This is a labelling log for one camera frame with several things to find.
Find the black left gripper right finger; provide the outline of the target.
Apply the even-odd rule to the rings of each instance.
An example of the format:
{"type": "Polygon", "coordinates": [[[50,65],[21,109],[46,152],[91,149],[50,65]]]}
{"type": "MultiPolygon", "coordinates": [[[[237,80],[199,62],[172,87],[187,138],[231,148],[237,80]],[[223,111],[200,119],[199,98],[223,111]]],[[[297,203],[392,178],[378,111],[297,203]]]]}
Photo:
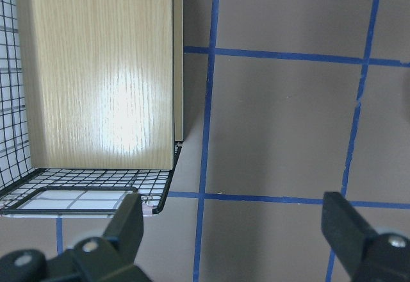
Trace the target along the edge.
{"type": "Polygon", "coordinates": [[[351,281],[409,281],[409,238],[380,233],[339,192],[325,192],[321,231],[351,281]]]}

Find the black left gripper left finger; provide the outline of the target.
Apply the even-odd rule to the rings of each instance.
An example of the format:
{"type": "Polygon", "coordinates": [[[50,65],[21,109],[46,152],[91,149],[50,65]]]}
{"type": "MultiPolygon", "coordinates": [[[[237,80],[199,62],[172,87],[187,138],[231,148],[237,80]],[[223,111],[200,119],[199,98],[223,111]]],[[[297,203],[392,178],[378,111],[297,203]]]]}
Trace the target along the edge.
{"type": "Polygon", "coordinates": [[[1,281],[150,281],[135,265],[143,228],[142,198],[128,194],[102,236],[49,260],[36,249],[12,251],[1,257],[1,281]]]}

